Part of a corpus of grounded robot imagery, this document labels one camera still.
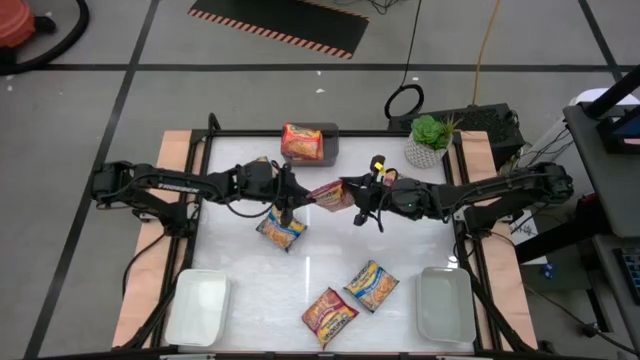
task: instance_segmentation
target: black hose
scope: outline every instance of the black hose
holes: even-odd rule
[[[75,44],[78,39],[84,34],[87,30],[87,26],[89,26],[89,7],[87,7],[87,3],[85,0],[76,0],[78,3],[78,8],[80,9],[80,18],[76,23],[76,26],[71,29],[71,32],[62,39],[56,46],[51,48],[49,51],[44,54],[37,56],[31,60],[27,60],[20,64],[9,65],[9,66],[0,66],[0,75],[13,75],[20,74],[23,72],[35,70],[43,65],[48,64],[53,61],[58,56],[62,55],[65,51],[69,50],[73,44]]]

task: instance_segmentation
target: white tabletop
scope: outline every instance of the white tabletop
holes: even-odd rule
[[[294,167],[298,183],[309,190],[368,172],[374,155],[386,156],[386,167],[432,183],[444,183],[442,166],[418,169],[404,157],[405,138],[340,138],[340,155],[333,167]],[[224,171],[266,155],[282,163],[278,137],[214,138],[209,172]],[[243,213],[266,205],[232,204]],[[294,212],[308,229],[289,253],[255,231],[262,221],[233,215],[224,206],[204,202],[194,254],[194,268],[226,272],[231,296],[222,339],[212,351],[322,351],[315,335],[302,322],[303,312],[327,287],[360,314],[327,346],[329,352],[472,352],[472,344],[431,341],[416,325],[415,276],[424,267],[457,267],[451,262],[451,224],[417,222],[392,213],[383,215],[385,232],[375,221],[353,225],[355,207],[330,213],[310,205]],[[400,280],[378,310],[369,313],[342,288],[371,259]],[[183,349],[203,351],[202,348]]]

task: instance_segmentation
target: yellow cable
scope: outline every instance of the yellow cable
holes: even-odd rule
[[[491,29],[493,28],[493,23],[496,19],[496,15],[498,14],[498,9],[500,9],[500,3],[502,0],[496,0],[496,6],[493,8],[493,14],[491,14],[491,20],[489,20],[489,27],[487,27],[487,33],[484,34],[484,40],[482,40],[482,46],[480,47],[480,54],[478,55],[478,63],[476,64],[476,79],[473,84],[473,100],[471,100],[471,104],[476,104],[476,96],[478,95],[478,77],[480,76],[480,64],[482,63],[482,54],[484,54],[484,48],[487,45],[487,41],[489,40],[489,35],[491,35]]]

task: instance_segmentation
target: red snack package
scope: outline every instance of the red snack package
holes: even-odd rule
[[[328,288],[302,314],[302,321],[316,334],[324,350],[329,341],[356,316],[358,311],[347,305],[335,290]]]
[[[285,124],[280,152],[293,160],[322,160],[322,131]]]
[[[319,187],[313,190],[308,197],[315,200],[316,205],[331,212],[346,209],[355,203],[353,195],[342,186],[342,180]]]

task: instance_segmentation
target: white plastic container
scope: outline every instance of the white plastic container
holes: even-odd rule
[[[418,331],[431,340],[470,343],[476,338],[469,274],[425,268],[417,276]]]
[[[211,346],[222,337],[230,290],[221,271],[180,273],[165,340],[172,345]]]

